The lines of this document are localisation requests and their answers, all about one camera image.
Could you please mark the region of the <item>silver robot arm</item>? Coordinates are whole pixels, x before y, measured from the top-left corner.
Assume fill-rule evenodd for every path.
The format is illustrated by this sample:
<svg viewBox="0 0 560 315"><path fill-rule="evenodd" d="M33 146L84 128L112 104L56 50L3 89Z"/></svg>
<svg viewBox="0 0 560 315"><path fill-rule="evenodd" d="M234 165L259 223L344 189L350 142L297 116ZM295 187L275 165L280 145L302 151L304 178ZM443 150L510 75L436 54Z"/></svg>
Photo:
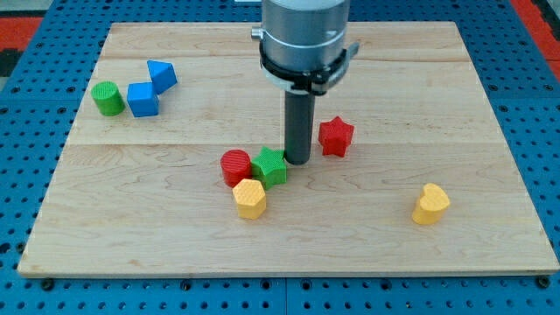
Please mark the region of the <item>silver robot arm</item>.
<svg viewBox="0 0 560 315"><path fill-rule="evenodd" d="M315 99L345 76L360 44L345 47L349 0L263 0L251 30L265 77L284 91L284 158L311 156Z"/></svg>

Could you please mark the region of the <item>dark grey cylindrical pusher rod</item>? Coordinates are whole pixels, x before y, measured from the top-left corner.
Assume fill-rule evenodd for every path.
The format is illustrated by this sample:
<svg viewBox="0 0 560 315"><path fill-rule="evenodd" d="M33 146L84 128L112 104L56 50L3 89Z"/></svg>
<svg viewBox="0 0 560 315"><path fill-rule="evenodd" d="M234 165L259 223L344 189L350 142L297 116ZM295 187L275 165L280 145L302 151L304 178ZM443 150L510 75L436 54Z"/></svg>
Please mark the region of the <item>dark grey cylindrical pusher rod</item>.
<svg viewBox="0 0 560 315"><path fill-rule="evenodd" d="M285 159L304 165L310 159L315 96L286 92L284 97Z"/></svg>

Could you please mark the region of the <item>black clamp ring mount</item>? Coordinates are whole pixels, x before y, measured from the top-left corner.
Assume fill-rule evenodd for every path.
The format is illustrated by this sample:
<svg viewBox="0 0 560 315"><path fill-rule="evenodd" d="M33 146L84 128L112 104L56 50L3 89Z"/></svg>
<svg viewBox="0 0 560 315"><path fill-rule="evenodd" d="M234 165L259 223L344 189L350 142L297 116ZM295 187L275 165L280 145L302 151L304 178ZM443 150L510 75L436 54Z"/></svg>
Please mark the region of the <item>black clamp ring mount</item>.
<svg viewBox="0 0 560 315"><path fill-rule="evenodd" d="M336 86L347 73L351 60L358 53L360 43L354 42L329 65L313 71L294 71L276 65L259 44L260 66L264 76L276 87L295 95L322 96Z"/></svg>

